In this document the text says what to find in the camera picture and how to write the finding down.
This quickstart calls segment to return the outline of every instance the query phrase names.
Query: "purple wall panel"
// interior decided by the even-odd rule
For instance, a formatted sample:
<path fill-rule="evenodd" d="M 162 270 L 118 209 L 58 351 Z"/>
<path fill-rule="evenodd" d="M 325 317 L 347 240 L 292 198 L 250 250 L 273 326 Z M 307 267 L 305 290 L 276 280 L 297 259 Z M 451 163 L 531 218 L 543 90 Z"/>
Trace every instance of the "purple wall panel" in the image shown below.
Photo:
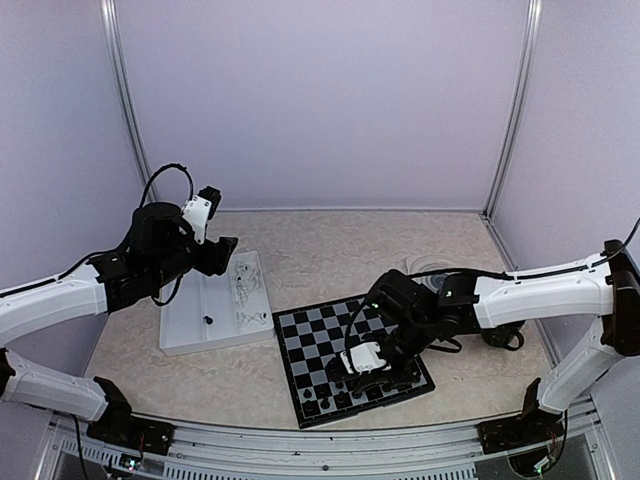
<path fill-rule="evenodd" d="M 479 210 L 527 7 L 153 0 L 118 16 L 152 167 L 187 163 L 223 208 Z"/>

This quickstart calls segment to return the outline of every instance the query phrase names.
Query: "aluminum frame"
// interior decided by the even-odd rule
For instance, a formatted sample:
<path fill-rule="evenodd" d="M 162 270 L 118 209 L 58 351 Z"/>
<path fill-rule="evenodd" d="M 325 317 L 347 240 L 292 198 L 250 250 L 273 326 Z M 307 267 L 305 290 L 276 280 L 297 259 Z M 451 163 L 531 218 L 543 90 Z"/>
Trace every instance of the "aluminum frame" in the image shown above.
<path fill-rule="evenodd" d="M 116 79 L 116 87 L 120 99 L 120 106 L 124 115 L 129 141 L 133 150 L 133 158 L 136 163 L 138 177 L 144 187 L 151 178 L 151 168 L 147 161 L 147 155 L 142 144 L 142 136 L 138 128 L 135 110 L 133 108 L 133 99 L 129 89 L 127 80 L 127 69 L 124 61 L 124 53 L 122 51 L 122 42 L 120 40 L 120 30 L 118 29 L 118 15 L 116 12 L 115 0 L 100 0 L 102 12 L 102 21 L 107 36 L 107 45 L 109 47 L 109 55 L 113 66 L 113 73 Z M 148 198 L 152 202 L 158 201 L 158 192 L 155 185 L 151 185 Z"/>
<path fill-rule="evenodd" d="M 495 214 L 498 202 L 500 201 L 500 195 L 502 194 L 511 158 L 513 156 L 513 148 L 518 136 L 518 129 L 520 127 L 522 112 L 524 111 L 526 101 L 527 88 L 531 78 L 536 44 L 538 43 L 538 31 L 540 29 L 541 15 L 542 0 L 530 0 L 527 23 L 525 26 L 524 43 L 522 45 L 522 54 L 520 56 L 520 65 L 516 80 L 516 89 L 511 103 L 507 131 L 502 142 L 498 167 L 483 211 L 489 220 L 491 220 Z"/>
<path fill-rule="evenodd" d="M 254 480 L 349 477 L 382 480 L 416 475 L 428 478 L 437 472 L 442 472 L 445 478 L 445 471 L 468 470 L 476 462 L 506 455 L 505 452 L 483 455 L 477 420 L 373 431 L 265 430 L 170 421 L 177 428 L 168 456 L 145 454 L 145 461 L 156 472 L 148 475 L 151 478 L 197 479 L 208 474 L 210 478 L 219 475 Z M 589 439 L 598 478 L 614 480 L 611 459 L 604 448 L 606 438 L 602 436 L 600 418 L 590 397 L 581 397 L 572 404 L 569 426 L 569 437 L 586 435 Z M 86 460 L 94 463 L 111 458 L 115 464 L 121 454 L 137 453 L 84 435 L 82 442 Z M 55 416 L 42 448 L 44 455 L 34 478 L 49 480 L 62 453 L 77 455 L 73 422 Z"/>

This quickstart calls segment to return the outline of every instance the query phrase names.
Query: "black cable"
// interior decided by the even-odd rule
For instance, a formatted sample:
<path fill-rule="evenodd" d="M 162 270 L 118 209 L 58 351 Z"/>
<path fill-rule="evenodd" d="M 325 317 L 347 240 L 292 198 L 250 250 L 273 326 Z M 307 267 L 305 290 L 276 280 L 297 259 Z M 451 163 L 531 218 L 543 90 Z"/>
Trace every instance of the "black cable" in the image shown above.
<path fill-rule="evenodd" d="M 182 275 L 180 275 L 178 277 L 178 279 L 176 280 L 176 284 L 173 286 L 173 291 L 171 292 L 171 295 L 169 295 L 169 298 L 167 299 L 166 302 L 161 302 L 157 298 L 151 297 L 151 300 L 153 300 L 153 303 L 155 303 L 158 307 L 164 307 L 166 305 L 169 305 L 171 303 L 171 301 L 174 298 L 176 298 L 176 295 L 178 294 L 178 289 L 180 288 L 180 282 L 181 281 L 182 281 Z"/>
<path fill-rule="evenodd" d="M 609 260 L 611 260 L 613 257 L 617 256 L 618 254 L 620 254 L 620 252 L 622 252 L 625 248 L 627 248 L 629 246 L 629 244 L 631 243 L 631 240 L 633 240 L 633 237 L 635 237 L 637 231 L 638 231 L 638 227 L 640 227 L 640 217 L 638 217 L 638 220 L 636 220 L 636 224 L 633 226 L 633 228 L 631 229 L 631 233 L 629 234 L 629 236 L 627 237 L 627 239 L 622 243 L 622 245 L 620 246 L 620 248 L 618 248 L 618 250 L 616 250 L 615 252 L 613 252 L 611 255 L 608 255 L 607 257 L 603 258 L 602 260 L 598 260 L 596 263 L 593 264 L 594 267 L 597 267 L 599 265 L 602 265 L 603 263 L 608 262 Z"/>
<path fill-rule="evenodd" d="M 622 243 L 622 245 L 615 252 L 613 252 L 610 255 L 607 255 L 606 257 L 598 260 L 597 262 L 594 262 L 592 265 L 577 265 L 575 267 L 563 268 L 561 270 L 553 270 L 551 272 L 531 273 L 529 275 L 516 275 L 516 276 L 507 275 L 504 272 L 503 273 L 489 272 L 486 270 L 478 270 L 475 268 L 443 268 L 440 270 L 431 270 L 426 272 L 414 273 L 409 275 L 409 278 L 426 277 L 428 275 L 440 275 L 443 273 L 448 273 L 448 274 L 470 273 L 473 275 L 495 278 L 496 280 L 535 280 L 537 278 L 547 278 L 547 277 L 553 277 L 556 275 L 564 275 L 567 273 L 582 272 L 584 270 L 588 270 L 589 268 L 599 267 L 600 265 L 607 263 L 613 257 L 623 252 L 624 249 L 627 248 L 627 246 L 629 246 L 629 243 L 631 243 L 631 240 L 633 240 L 633 237 L 638 232 L 638 228 L 640 228 L 640 217 L 638 217 L 638 220 L 636 221 L 635 225 L 631 229 L 631 233 L 629 233 L 629 236 Z"/>
<path fill-rule="evenodd" d="M 347 353 L 347 360 L 349 361 L 349 366 L 351 367 L 351 370 L 353 370 L 353 373 L 358 373 L 358 372 L 356 370 L 356 367 L 353 365 L 353 358 L 351 357 L 351 328 L 353 327 L 353 324 L 356 322 L 356 318 L 358 318 L 358 315 L 360 315 L 360 312 L 362 312 L 364 307 L 365 307 L 364 299 L 362 299 L 362 303 L 358 306 L 356 311 L 353 312 L 353 314 L 351 315 L 351 318 L 349 319 L 349 323 L 347 324 L 347 330 L 344 332 L 344 348 Z"/>
<path fill-rule="evenodd" d="M 463 268 L 463 267 L 451 267 L 451 268 L 441 268 L 438 270 L 427 270 L 426 272 L 418 272 L 412 273 L 411 275 L 407 275 L 409 278 L 421 278 L 421 277 L 430 277 L 431 275 L 442 275 L 444 273 L 469 273 L 472 275 L 478 275 L 482 277 L 495 278 L 496 280 L 513 280 L 513 277 L 507 275 L 502 272 L 490 272 L 488 270 L 478 270 L 477 268 Z"/>
<path fill-rule="evenodd" d="M 518 340 L 518 344 L 515 347 L 512 347 L 508 343 L 503 345 L 502 348 L 505 350 L 509 350 L 510 352 L 517 352 L 524 346 L 524 335 L 521 332 L 515 332 L 513 336 Z"/>
<path fill-rule="evenodd" d="M 45 285 L 49 285 L 51 283 L 55 283 L 57 281 L 60 281 L 63 278 L 66 278 L 69 275 L 71 275 L 73 272 L 75 272 L 80 266 L 82 266 L 90 258 L 95 257 L 97 255 L 104 255 L 105 253 L 109 253 L 109 252 L 108 251 L 101 251 L 101 252 L 89 253 L 89 254 L 85 255 L 84 257 L 82 257 L 81 260 L 78 260 L 71 268 L 67 269 L 66 271 L 64 271 L 63 273 L 58 275 L 57 277 L 47 278 L 47 279 L 42 280 L 42 281 L 40 281 L 38 283 L 31 283 L 29 285 L 25 285 L 24 287 L 18 287 L 18 288 L 14 288 L 13 290 L 8 290 L 6 292 L 2 292 L 2 293 L 0 293 L 0 298 L 8 297 L 10 295 L 16 295 L 18 293 L 27 292 L 29 290 L 33 290 L 34 288 L 44 287 Z"/>
<path fill-rule="evenodd" d="M 553 470 L 553 468 L 555 468 L 555 466 L 560 461 L 560 457 L 562 457 L 562 454 L 564 453 L 564 447 L 567 444 L 568 434 L 569 434 L 569 409 L 567 408 L 564 411 L 564 433 L 562 434 L 562 445 L 560 445 L 560 451 L 558 452 L 558 456 L 553 460 L 553 463 L 551 464 L 551 466 L 542 472 L 543 474 L 547 474 L 551 470 Z"/>
<path fill-rule="evenodd" d="M 84 463 L 84 455 L 82 454 L 82 440 L 80 438 L 80 424 L 78 423 L 78 417 L 76 417 L 75 415 L 71 415 L 71 418 L 73 418 L 73 423 L 76 424 L 76 441 L 78 442 L 78 457 L 80 458 L 82 475 L 84 476 L 84 480 L 89 480 L 89 475 L 87 474 L 87 466 Z"/>
<path fill-rule="evenodd" d="M 138 206 L 138 208 L 142 208 L 144 206 L 144 202 L 147 199 L 147 195 L 149 194 L 151 185 L 153 185 L 153 182 L 155 182 L 156 178 L 158 178 L 161 173 L 171 169 L 180 170 L 186 175 L 187 180 L 189 180 L 189 199 L 193 198 L 193 178 L 191 178 L 191 174 L 187 170 L 187 167 L 185 167 L 184 165 L 180 165 L 179 163 L 167 163 L 166 165 L 163 165 L 158 170 L 156 170 L 153 175 L 151 175 L 151 178 L 149 178 L 149 181 L 144 186 L 144 192 L 142 193 L 142 198 L 140 199 L 140 205 Z"/>
<path fill-rule="evenodd" d="M 431 344 L 426 348 L 430 350 L 435 350 L 436 352 L 443 352 L 443 353 L 460 353 L 462 351 L 462 344 L 459 341 L 454 340 L 453 338 L 445 339 L 442 342 L 449 343 L 453 345 L 455 348 L 443 347 L 442 345 L 434 345 L 434 344 Z"/>

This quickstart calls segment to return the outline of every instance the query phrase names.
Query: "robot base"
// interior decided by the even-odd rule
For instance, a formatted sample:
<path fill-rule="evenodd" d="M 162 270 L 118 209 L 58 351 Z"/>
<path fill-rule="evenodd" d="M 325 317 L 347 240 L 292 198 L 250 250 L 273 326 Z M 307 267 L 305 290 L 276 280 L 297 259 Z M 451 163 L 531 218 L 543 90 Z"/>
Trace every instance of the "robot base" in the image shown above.
<path fill-rule="evenodd" d="M 121 429 L 109 428 L 99 422 L 90 424 L 87 436 L 119 447 L 166 456 L 174 430 L 170 423 L 132 416 Z"/>
<path fill-rule="evenodd" d="M 526 425 L 520 415 L 489 420 L 478 425 L 480 444 L 485 455 L 546 442 L 552 437 L 561 437 L 564 428 L 560 422 Z"/>

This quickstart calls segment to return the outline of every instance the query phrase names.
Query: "vertical metal pole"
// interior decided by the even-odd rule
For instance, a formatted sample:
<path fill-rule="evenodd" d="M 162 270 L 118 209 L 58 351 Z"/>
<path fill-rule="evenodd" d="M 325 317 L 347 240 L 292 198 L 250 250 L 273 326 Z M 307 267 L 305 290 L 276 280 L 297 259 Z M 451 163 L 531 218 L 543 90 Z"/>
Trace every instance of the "vertical metal pole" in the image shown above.
<path fill-rule="evenodd" d="M 518 135 L 522 112 L 524 110 L 527 87 L 529 86 L 533 57 L 535 54 L 536 43 L 538 41 L 538 29 L 540 26 L 541 14 L 542 0 L 529 0 L 529 11 L 525 26 L 524 43 L 522 45 L 522 54 L 520 55 L 516 90 L 511 103 L 507 132 L 502 142 L 498 168 L 496 169 L 496 173 L 491 184 L 491 190 L 489 191 L 489 197 L 487 198 L 487 203 L 484 207 L 484 215 L 489 219 L 489 221 L 493 218 L 498 206 L 504 182 L 507 178 L 509 164 L 511 163 L 513 148 Z"/>
<path fill-rule="evenodd" d="M 151 169 L 147 156 L 142 145 L 142 137 L 138 128 L 135 111 L 133 109 L 133 101 L 131 99 L 131 91 L 127 81 L 127 70 L 124 62 L 124 54 L 122 52 L 122 43 L 120 41 L 120 31 L 118 30 L 118 17 L 116 15 L 115 0 L 100 0 L 102 10 L 102 21 L 107 35 L 107 44 L 113 64 L 113 71 L 116 77 L 116 85 L 120 97 L 120 105 L 127 125 L 131 148 L 136 162 L 138 175 L 142 185 L 146 185 L 151 177 Z M 148 199 L 152 202 L 158 201 L 158 192 L 152 185 L 149 190 Z"/>

